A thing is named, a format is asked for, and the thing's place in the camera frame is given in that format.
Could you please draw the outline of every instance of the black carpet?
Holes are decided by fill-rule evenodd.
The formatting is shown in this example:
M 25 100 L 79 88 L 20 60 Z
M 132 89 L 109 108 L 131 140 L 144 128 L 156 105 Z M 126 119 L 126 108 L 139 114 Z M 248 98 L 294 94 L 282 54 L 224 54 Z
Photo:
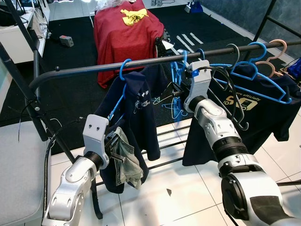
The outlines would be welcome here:
M 202 48 L 205 50 L 224 48 L 228 43 L 246 45 L 251 41 L 242 37 L 210 16 L 198 13 L 187 14 L 184 6 L 168 8 L 155 8 L 150 11 L 159 18 L 175 43 L 175 49 L 185 47 L 176 38 L 177 35 L 194 33 L 204 44 L 196 45 L 192 49 Z M 51 70 L 56 66 L 61 69 L 76 68 L 96 65 L 97 51 L 95 48 L 93 28 L 89 17 L 51 21 L 49 29 L 52 32 L 52 40 L 47 40 L 43 59 Z M 74 46 L 64 47 L 57 41 L 60 35 L 71 36 Z M 208 57 L 211 63 L 232 63 L 236 56 Z M 22 63 L 17 65 L 27 83 L 33 79 L 33 63 Z M 171 80 L 170 66 L 164 65 L 167 77 Z M 63 125 L 79 118 L 86 117 L 93 113 L 99 106 L 108 89 L 103 89 L 97 84 L 97 73 L 89 73 L 59 80 L 48 81 L 41 86 L 41 103 L 52 119 L 58 119 Z M 171 89 L 166 90 L 161 99 L 169 96 Z M 162 104 L 171 103 L 171 98 L 155 105 L 156 125 L 162 126 L 174 122 L 170 109 L 161 107 Z M 9 88 L 7 98 L 0 113 L 0 127 L 19 122 L 20 111 L 24 108 L 24 97 L 15 84 Z M 191 118 L 192 114 L 178 118 L 177 120 Z M 22 121 L 30 118 L 24 114 Z M 53 120 L 55 127 L 60 127 L 56 120 Z M 83 147 L 82 131 L 84 122 L 66 128 L 62 137 L 70 149 Z M 60 148 L 55 145 L 52 154 L 60 153 Z

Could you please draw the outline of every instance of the robotic arm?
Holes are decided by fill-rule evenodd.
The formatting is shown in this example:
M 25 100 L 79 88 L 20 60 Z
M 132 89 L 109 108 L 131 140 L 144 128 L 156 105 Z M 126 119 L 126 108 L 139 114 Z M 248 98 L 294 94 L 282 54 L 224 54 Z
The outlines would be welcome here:
M 184 102 L 188 112 L 194 113 L 199 125 L 218 160 L 222 178 L 222 199 L 225 210 L 248 226 L 299 226 L 301 220 L 288 216 L 282 209 L 282 196 L 276 184 L 262 169 L 246 146 L 227 114 L 207 99 L 211 80 L 207 60 L 190 64 L 192 72 L 190 93 Z M 109 157 L 124 162 L 125 158 L 110 153 L 104 145 L 104 132 L 109 121 L 89 115 L 83 136 L 84 156 L 68 167 L 61 175 L 61 183 L 48 205 L 43 226 L 77 226 L 81 216 L 85 194 L 91 187 L 99 169 L 105 169 Z M 116 137 L 111 136 L 111 144 Z
M 64 170 L 61 183 L 51 197 L 43 219 L 43 226 L 78 226 L 85 195 L 99 169 L 105 169 L 109 157 L 124 162 L 125 158 L 115 153 L 106 152 L 104 132 L 108 119 L 90 114 L 84 127 L 84 156 Z M 116 137 L 111 135 L 112 143 Z
M 192 63 L 189 69 L 195 71 L 202 66 L 209 66 L 209 62 Z M 248 153 L 224 109 L 205 98 L 210 83 L 208 73 L 201 70 L 192 77 L 184 107 L 194 113 L 218 161 L 225 210 L 248 226 L 301 225 L 300 219 L 284 212 L 276 182 L 264 172 L 255 156 Z

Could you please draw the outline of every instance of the white tile floor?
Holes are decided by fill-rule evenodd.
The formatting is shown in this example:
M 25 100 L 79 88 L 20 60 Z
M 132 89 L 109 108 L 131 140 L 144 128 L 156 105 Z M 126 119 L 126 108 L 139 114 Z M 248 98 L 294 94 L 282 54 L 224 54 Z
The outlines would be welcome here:
M 169 131 L 190 124 L 191 120 L 158 127 L 157 132 Z M 297 115 L 287 142 L 277 142 L 273 136 L 255 154 L 259 163 L 275 181 L 293 181 L 301 179 L 301 116 Z M 159 146 L 186 139 L 188 129 L 179 130 L 158 137 Z M 161 158 L 148 161 L 148 166 L 156 165 L 182 157 L 184 144 L 161 150 Z M 77 156 L 83 148 L 73 150 Z M 51 193 L 59 185 L 62 171 L 70 166 L 64 154 L 52 156 Z M 218 177 L 217 163 L 210 161 L 205 165 L 182 166 L 178 161 L 150 170 L 150 174 L 140 190 L 125 186 L 123 194 L 109 193 L 105 186 L 98 186 L 100 209 L 104 218 L 94 216 L 92 201 L 88 194 L 81 216 L 80 226 L 233 226 L 225 215 L 220 191 L 221 179 Z M 301 218 L 301 186 L 280 187 L 285 211 Z M 39 220 L 28 222 L 26 226 L 37 226 Z
M 161 7 L 169 7 L 169 6 L 177 6 L 177 5 L 185 5 L 188 0 L 164 0 Z M 151 6 L 151 0 L 143 0 L 143 3 L 146 8 L 157 8 L 156 6 Z M 74 0 L 73 2 L 61 2 L 57 1 L 49 4 L 50 9 L 50 21 L 52 20 L 62 20 L 62 19 L 70 19 L 76 17 L 89 16 L 89 13 L 93 13 L 94 9 L 97 6 L 97 1 L 91 0 L 90 2 L 84 2 L 81 0 Z

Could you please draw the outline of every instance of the chair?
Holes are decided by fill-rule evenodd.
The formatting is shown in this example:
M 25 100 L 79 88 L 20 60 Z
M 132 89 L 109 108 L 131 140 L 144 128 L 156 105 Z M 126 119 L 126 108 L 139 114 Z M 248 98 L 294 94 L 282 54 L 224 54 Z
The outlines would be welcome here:
M 42 217 L 47 145 L 32 121 L 21 123 L 19 143 L 18 124 L 0 128 L 0 226 L 21 225 Z

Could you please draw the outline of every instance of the black t-shirt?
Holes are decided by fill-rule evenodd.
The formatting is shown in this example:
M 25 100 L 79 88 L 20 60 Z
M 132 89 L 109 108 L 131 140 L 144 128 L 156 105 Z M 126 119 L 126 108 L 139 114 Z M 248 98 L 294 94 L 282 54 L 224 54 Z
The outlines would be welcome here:
M 250 77 L 253 74 L 253 68 L 250 66 L 237 66 L 236 73 Z M 225 80 L 223 76 L 215 73 L 216 78 Z M 279 98 L 280 92 L 274 85 L 266 82 L 262 78 L 256 77 L 254 81 L 249 81 L 237 76 L 230 75 L 234 84 L 243 88 L 260 92 L 264 95 L 273 98 Z M 236 89 L 240 103 L 244 109 L 244 120 L 241 125 L 244 126 L 246 122 L 249 123 L 249 129 L 241 130 L 235 125 L 243 143 L 246 145 L 249 153 L 254 154 L 261 145 L 266 141 L 271 133 L 274 134 L 278 141 L 287 141 L 289 138 L 288 129 L 291 126 L 298 110 L 301 106 L 300 88 L 292 81 L 288 75 L 276 77 L 272 79 L 284 91 L 286 96 L 283 101 L 287 101 L 290 97 L 292 99 L 289 104 L 281 104 L 261 96 L 251 94 L 241 89 Z M 222 91 L 214 81 L 211 81 L 209 88 L 214 94 L 224 103 L 227 109 L 233 110 L 233 94 L 227 90 Z M 208 98 L 219 104 L 215 97 L 208 92 Z M 235 118 L 240 117 L 239 109 L 236 109 Z M 183 165 L 190 166 L 196 164 L 205 164 L 206 162 L 216 158 L 211 150 L 209 143 L 205 137 L 204 131 L 198 124 L 198 121 L 193 118 L 190 125 L 190 130 L 187 138 L 187 143 L 183 156 Z
M 95 114 L 107 117 L 120 99 L 123 88 L 127 84 L 125 99 L 118 105 L 110 121 L 110 128 L 116 123 L 120 125 L 129 144 L 134 147 L 134 155 L 143 170 L 143 177 L 141 178 L 143 183 L 149 170 L 141 150 L 146 150 L 150 161 L 157 160 L 160 157 L 151 98 L 161 95 L 167 87 L 167 79 L 161 65 L 145 67 L 139 73 L 125 74 L 124 78 L 126 81 L 122 81 L 119 77 L 114 80 Z M 121 124 L 119 118 L 122 114 L 124 114 L 124 117 Z M 123 192 L 124 184 L 115 185 L 116 169 L 113 162 L 110 161 L 109 166 L 101 170 L 101 176 L 108 191 L 120 194 Z

